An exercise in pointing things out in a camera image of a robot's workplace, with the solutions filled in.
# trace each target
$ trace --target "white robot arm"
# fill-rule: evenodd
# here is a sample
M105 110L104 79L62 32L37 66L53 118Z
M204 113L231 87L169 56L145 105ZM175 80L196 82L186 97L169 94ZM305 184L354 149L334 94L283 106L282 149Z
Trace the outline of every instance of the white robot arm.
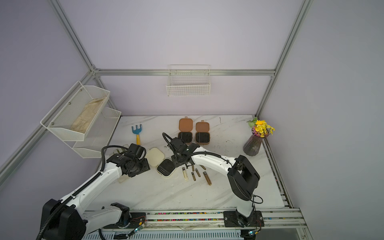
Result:
M252 207L252 194L258 185L259 175L244 156L225 157L212 153L197 144L187 146L181 139L171 139L163 133L168 146L174 152L172 160L175 167L186 164L199 164L228 176L231 188L239 203L236 212L228 215L236 226L250 226L255 216ZM126 151L114 154L107 161L104 151L108 147L119 147ZM149 170L145 158L145 148L131 144L129 148L106 146L102 149L102 167L82 186L64 196L61 200L49 200L43 207L41 229L37 240L81 239L109 224L123 228L129 225L131 215L129 207L119 203L100 211L85 213L89 204L112 182L121 175L130 177Z

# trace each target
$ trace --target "flower vase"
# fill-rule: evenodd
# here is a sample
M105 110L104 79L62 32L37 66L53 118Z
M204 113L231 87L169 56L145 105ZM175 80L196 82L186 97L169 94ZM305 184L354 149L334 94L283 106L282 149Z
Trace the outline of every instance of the flower vase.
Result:
M243 151L249 156L256 156L259 153L264 137L258 137L252 134L243 146Z

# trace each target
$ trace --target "beige cloth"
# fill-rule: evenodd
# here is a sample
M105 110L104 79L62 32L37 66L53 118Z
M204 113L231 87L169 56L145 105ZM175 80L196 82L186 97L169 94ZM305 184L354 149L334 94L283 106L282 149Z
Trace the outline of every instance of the beige cloth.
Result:
M106 97L96 98L87 103L71 126L72 131L85 133Z

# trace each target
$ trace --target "white wire basket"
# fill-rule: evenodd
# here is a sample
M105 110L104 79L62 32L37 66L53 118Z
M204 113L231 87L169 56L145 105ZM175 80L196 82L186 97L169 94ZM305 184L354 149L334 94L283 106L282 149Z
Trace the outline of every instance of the white wire basket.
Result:
M82 158L101 158L101 149L111 140L120 115L120 111L104 107L85 140L76 142L72 149Z
M53 120L50 123L44 124L43 121L46 119L46 117L44 117L43 120L40 121L44 127L62 141L84 141L109 99L110 91L108 90L96 86L83 86L80 82L77 82L76 84L80 84L79 89ZM81 133L71 130L70 128L72 124L81 114L85 105L96 98L104 98L104 100L100 104L97 113L93 116L93 119L85 132Z
M210 91L209 69L169 70L168 96L203 96L209 95Z

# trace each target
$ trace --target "table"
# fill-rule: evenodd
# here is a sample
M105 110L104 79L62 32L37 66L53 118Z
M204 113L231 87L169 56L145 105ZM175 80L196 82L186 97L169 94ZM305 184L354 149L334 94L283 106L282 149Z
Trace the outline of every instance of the table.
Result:
M110 145L136 143L136 136L131 126L142 124L140 133L141 145L147 150L157 147L165 157L171 157L172 151L166 146L162 137L165 132L171 137L177 137L179 120L185 116L123 116L121 117ZM251 136L247 121L251 115L221 115L221 116L188 116L194 122L192 130L195 136L195 126L199 121L210 124L210 143L204 145L209 151L223 156L238 157L244 155L260 175L258 187L254 194L264 199L258 204L258 209L283 208L284 203L271 170L263 146L260 152L250 157L243 152L243 145ZM113 149L106 153L108 157ZM164 178L155 167L147 172L129 178L119 183L109 185L90 204L87 210L99 210L102 206L118 202L130 207L131 210L195 210L195 209L233 209L236 208L236 196L233 194L228 177L207 168L212 185L209 186L202 175L203 169L196 167L201 177L195 174L193 181L191 171L187 169L188 181L184 180L182 167L178 167L169 177Z

